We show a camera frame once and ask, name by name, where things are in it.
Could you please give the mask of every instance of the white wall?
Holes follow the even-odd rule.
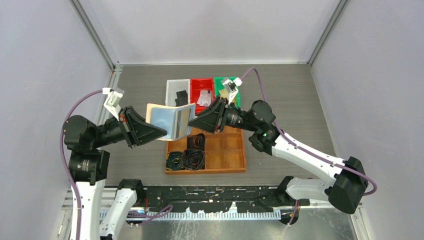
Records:
[[[0,238],[47,240],[69,182],[59,135],[111,71],[69,0],[0,1]],[[77,113],[95,120],[101,96]]]
[[[339,0],[90,2],[121,64],[305,63]]]
[[[350,1],[313,65],[342,157],[379,188],[363,198],[375,239],[423,239],[424,2]]]

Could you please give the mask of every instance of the gray floor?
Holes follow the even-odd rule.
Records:
[[[121,106],[133,106],[141,116],[146,104],[165,104],[169,79],[241,76],[250,65],[158,65],[125,66],[118,86],[125,90]],[[268,102],[277,122],[291,136],[327,154],[334,148],[314,85],[306,64],[270,64],[256,66],[261,74]],[[256,75],[252,72],[240,87],[241,107],[262,99]],[[166,175],[166,143],[153,141],[130,149],[125,142],[105,147],[110,152],[107,184],[121,179],[141,179],[145,185],[278,185],[284,176],[313,177],[297,165],[257,152],[244,132],[247,170],[245,173]]]

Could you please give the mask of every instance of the wooden tray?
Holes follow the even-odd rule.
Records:
[[[204,169],[199,170],[175,170],[165,168],[168,175],[186,174],[223,174],[246,172],[245,145],[243,132],[238,128],[226,126],[222,133],[211,134],[194,128],[190,136],[203,133],[204,145]],[[187,148],[187,137],[176,141],[169,141],[166,146],[166,155],[173,151],[184,151]]]

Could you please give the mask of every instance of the purple cable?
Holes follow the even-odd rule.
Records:
[[[298,208],[299,201],[296,200],[294,202],[293,213],[291,214],[290,221],[288,221],[287,226],[290,228],[290,224],[292,224],[293,219],[295,219],[296,209]]]
[[[265,102],[268,102],[268,98],[267,98],[267,96],[265,95],[265,91],[264,91],[264,86],[262,85],[262,79],[261,79],[261,76],[259,75],[259,72],[258,72],[258,70],[256,69],[256,67],[251,67],[251,68],[249,68],[244,74],[243,74],[243,76],[241,76],[240,77],[240,80],[241,81],[243,81],[244,79],[245,79],[245,77],[251,72],[251,71],[255,71],[255,73],[256,73],[256,76],[257,76],[257,80],[259,81],[259,86],[260,86],[260,91],[262,92],[262,97],[263,97],[263,100],[265,101]],[[276,122],[276,121],[274,121],[274,125],[275,125],[275,127],[277,128],[277,131],[279,132],[279,134],[289,143],[289,144],[291,144],[291,145],[293,145],[293,146],[296,146],[296,144],[290,139],[290,138],[288,138],[285,134],[284,134],[284,131],[280,128],[280,126],[278,125],[278,123]],[[301,150],[301,151],[303,151],[303,152],[305,152],[305,153],[307,153],[307,154],[309,154],[309,155],[311,155],[312,157],[314,157],[314,158],[316,158],[316,159],[319,159],[319,160],[321,160],[321,161],[323,161],[323,162],[325,162],[325,163],[327,163],[327,164],[330,164],[330,165],[332,165],[333,164],[333,162],[332,161],[330,161],[330,160],[328,160],[328,159],[325,159],[325,158],[323,158],[322,156],[319,156],[319,155],[317,155],[317,154],[315,154],[315,153],[313,153],[313,152],[311,152],[311,151],[309,151],[309,150],[307,150],[307,149],[305,149],[305,148],[303,148],[302,146],[298,146],[297,147],[299,150]],[[341,169],[343,169],[343,170],[346,170],[346,171],[348,171],[348,172],[351,172],[351,173],[353,173],[353,174],[356,174],[356,175],[358,175],[358,176],[360,176],[360,177],[362,177],[362,178],[364,178],[365,180],[367,180],[369,183],[371,183],[372,184],[372,186],[373,186],[373,189],[371,190],[371,191],[369,191],[369,192],[365,192],[363,195],[364,196],[368,196],[368,195],[371,195],[371,194],[373,194],[373,193],[375,193],[376,191],[377,191],[377,184],[376,184],[376,182],[374,181],[374,180],[372,180],[370,177],[368,177],[368,176],[366,176],[365,174],[363,174],[363,173],[361,173],[361,172],[358,172],[358,171],[356,171],[356,170],[354,170],[354,169],[352,169],[352,168],[349,168],[349,167],[347,167],[347,166],[343,166],[343,165],[340,165],[340,164],[338,164],[338,163],[336,163],[334,166],[336,166],[336,167],[338,167],[338,168],[341,168]]]
[[[77,101],[75,103],[75,105],[72,106],[72,108],[70,109],[70,111],[68,112],[68,114],[66,115],[65,118],[65,122],[71,117],[71,114],[74,112],[74,110],[78,107],[78,105],[80,105],[84,100],[88,99],[89,97],[96,95],[96,94],[100,94],[102,93],[102,90],[97,90],[97,91],[93,91],[87,95],[85,95],[83,98],[81,98],[79,101]],[[75,240],[80,240],[80,231],[81,231],[81,197],[80,197],[80,192],[78,191],[77,185],[75,184],[74,179],[72,178],[71,172],[69,171],[68,168],[68,164],[66,162],[65,159],[65,151],[64,151],[64,131],[61,130],[60,131],[60,156],[62,158],[62,163],[63,163],[63,167],[65,168],[65,172],[67,175],[67,178],[69,179],[70,185],[73,188],[73,191],[75,192],[75,197],[76,197],[76,207],[78,208],[77,210],[77,215],[76,215],[76,239]]]
[[[139,226],[141,226],[141,225],[145,225],[145,224],[150,223],[151,221],[153,221],[153,219],[159,219],[159,218],[164,217],[165,215],[169,214],[172,211],[173,208],[174,208],[174,206],[172,204],[170,204],[170,205],[162,208],[162,210],[160,210],[158,213],[156,213],[153,216],[149,216],[149,215],[139,213],[139,212],[136,212],[136,211],[132,211],[132,212],[130,211],[128,213],[128,217],[130,217],[130,218],[149,218],[148,220],[145,220],[142,223],[140,223]]]

